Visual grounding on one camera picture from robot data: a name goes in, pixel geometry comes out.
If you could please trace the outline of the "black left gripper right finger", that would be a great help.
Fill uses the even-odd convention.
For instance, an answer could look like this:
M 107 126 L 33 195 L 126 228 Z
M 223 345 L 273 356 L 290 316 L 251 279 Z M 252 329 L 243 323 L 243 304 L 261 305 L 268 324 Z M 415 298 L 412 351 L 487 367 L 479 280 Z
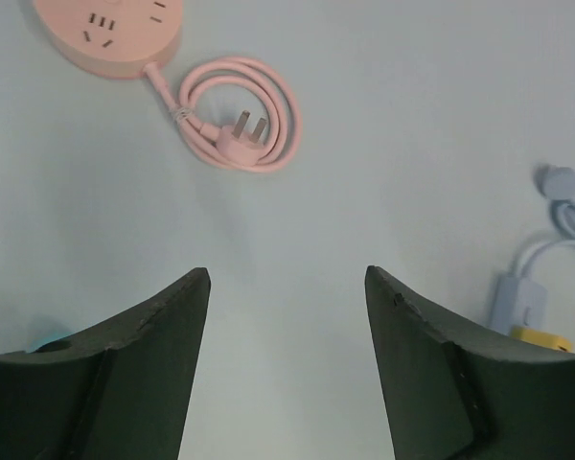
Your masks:
M 575 459 L 575 354 L 493 332 L 370 266 L 365 295 L 399 459 Z

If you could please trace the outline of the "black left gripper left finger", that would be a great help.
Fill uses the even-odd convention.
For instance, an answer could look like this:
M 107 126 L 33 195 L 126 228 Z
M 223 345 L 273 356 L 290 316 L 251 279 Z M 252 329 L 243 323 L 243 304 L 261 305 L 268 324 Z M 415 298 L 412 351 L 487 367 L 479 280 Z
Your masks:
M 209 297 L 196 268 L 93 327 L 0 355 L 0 459 L 177 458 Z

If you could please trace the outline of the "yellow plug adapter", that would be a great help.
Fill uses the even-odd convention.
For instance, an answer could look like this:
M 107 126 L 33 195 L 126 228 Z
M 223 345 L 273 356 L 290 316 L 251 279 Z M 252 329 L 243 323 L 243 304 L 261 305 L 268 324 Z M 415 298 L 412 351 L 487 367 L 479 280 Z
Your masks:
M 561 351 L 564 353 L 571 353 L 573 351 L 573 344 L 565 337 L 531 328 L 514 326 L 511 329 L 510 337 L 526 343 L 551 350 Z

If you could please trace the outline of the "teal triangular power strip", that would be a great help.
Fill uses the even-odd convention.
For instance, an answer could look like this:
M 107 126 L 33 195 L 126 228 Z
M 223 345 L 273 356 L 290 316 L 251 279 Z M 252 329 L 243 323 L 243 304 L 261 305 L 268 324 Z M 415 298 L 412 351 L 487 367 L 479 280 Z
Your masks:
M 33 353 L 48 343 L 61 340 L 72 332 L 73 330 L 68 325 L 52 316 L 35 316 L 28 328 L 28 342 L 25 352 Z

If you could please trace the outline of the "light blue power strip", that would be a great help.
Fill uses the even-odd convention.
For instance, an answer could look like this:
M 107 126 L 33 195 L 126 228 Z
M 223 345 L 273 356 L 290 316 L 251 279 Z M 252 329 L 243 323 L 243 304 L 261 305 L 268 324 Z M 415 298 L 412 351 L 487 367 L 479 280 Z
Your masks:
M 499 277 L 488 327 L 509 335 L 514 327 L 541 330 L 547 307 L 548 291 L 526 277 Z

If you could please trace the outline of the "pink round power strip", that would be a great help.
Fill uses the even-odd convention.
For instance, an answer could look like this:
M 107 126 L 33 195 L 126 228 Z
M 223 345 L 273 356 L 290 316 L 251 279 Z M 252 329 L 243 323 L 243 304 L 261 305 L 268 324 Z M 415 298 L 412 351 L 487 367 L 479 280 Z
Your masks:
M 181 43 L 180 0 L 35 0 L 34 10 L 62 55 L 108 79 L 137 79 L 168 63 Z

